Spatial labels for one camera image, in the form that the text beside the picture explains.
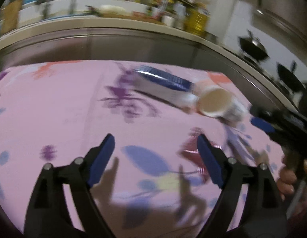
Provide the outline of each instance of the bottle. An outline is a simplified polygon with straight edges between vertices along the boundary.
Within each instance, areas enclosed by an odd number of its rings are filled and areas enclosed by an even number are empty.
[[[151,6],[151,5],[148,5],[148,6],[147,6],[146,15],[147,15],[148,17],[152,17],[152,15],[153,15],[153,9],[152,9],[152,6]]]
[[[186,7],[182,4],[182,2],[178,1],[174,6],[176,12],[176,23],[175,28],[184,29],[184,21],[186,18]]]
[[[134,89],[155,96],[190,113],[198,97],[192,94],[194,83],[150,66],[134,70]]]
[[[167,0],[167,2],[168,2],[168,4],[167,4],[167,7],[166,7],[166,12],[172,13],[173,9],[174,9],[175,2],[174,2],[174,0]]]
[[[197,8],[191,10],[186,31],[197,36],[203,36],[209,18],[210,14],[205,6],[198,4]]]

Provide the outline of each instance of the white countertop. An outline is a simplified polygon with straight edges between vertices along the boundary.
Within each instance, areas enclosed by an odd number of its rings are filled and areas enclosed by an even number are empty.
[[[256,78],[263,86],[269,89],[273,95],[275,95],[281,103],[283,103],[289,109],[295,110],[295,107],[291,104],[291,102],[278,90],[273,83],[271,83],[265,76],[259,73],[257,70],[252,68],[250,65],[236,57],[234,54],[225,50],[224,48],[213,44],[201,37],[192,35],[190,33],[170,28],[163,25],[147,23],[136,20],[125,20],[125,19],[112,19],[112,18],[98,18],[93,16],[78,16],[78,17],[68,17],[68,18],[60,18],[54,20],[46,20],[43,22],[35,23],[32,25],[28,25],[10,33],[2,36],[0,38],[0,50],[8,47],[9,45],[24,40],[26,38],[30,38],[33,36],[37,36],[40,34],[45,34],[54,31],[67,30],[67,29],[76,29],[76,28],[126,28],[126,29],[135,29],[135,30],[143,30],[156,32],[161,34],[167,34],[171,36],[177,36],[180,38],[188,39],[194,42],[198,42],[203,44],[212,50],[220,53],[225,56],[232,62],[239,65],[245,71],[247,71],[250,75]]]

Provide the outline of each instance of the frying pan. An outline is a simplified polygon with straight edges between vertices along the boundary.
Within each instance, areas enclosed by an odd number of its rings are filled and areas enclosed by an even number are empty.
[[[241,49],[256,59],[257,61],[263,61],[269,56],[266,53],[265,47],[260,43],[258,38],[254,38],[251,31],[247,30],[249,37],[239,37]]]
[[[303,84],[294,75],[296,67],[297,64],[295,61],[291,65],[291,71],[288,70],[285,66],[281,65],[280,63],[277,63],[277,73],[280,80],[283,81],[283,83],[285,83],[285,85],[289,87],[294,93],[305,90]]]

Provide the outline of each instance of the metal screw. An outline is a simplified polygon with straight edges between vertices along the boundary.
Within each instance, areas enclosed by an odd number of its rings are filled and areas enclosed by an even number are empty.
[[[81,165],[83,162],[84,162],[84,158],[81,157],[81,156],[75,158],[75,160],[74,160],[74,163],[75,163],[76,165]]]
[[[260,165],[259,165],[259,167],[262,169],[262,170],[266,170],[268,167],[267,167],[267,165],[265,164],[265,163],[261,163]]]
[[[52,164],[51,163],[46,163],[44,166],[43,166],[43,168],[44,168],[44,170],[50,170],[51,168],[52,168]]]
[[[235,165],[237,163],[237,160],[235,157],[229,157],[228,158],[228,162],[231,164],[231,165]]]

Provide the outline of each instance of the wall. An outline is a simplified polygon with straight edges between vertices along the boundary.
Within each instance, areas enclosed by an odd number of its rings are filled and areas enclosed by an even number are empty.
[[[236,0],[211,0],[208,10],[211,18],[206,26],[206,31],[222,40],[227,30]]]
[[[239,52],[238,36],[247,36],[247,29],[261,40],[270,58],[261,66],[274,78],[278,77],[277,62],[290,69],[293,60],[297,63],[295,75],[300,81],[307,81],[307,47],[279,29],[253,14],[256,0],[236,0],[231,22],[222,40],[223,45],[233,52]]]

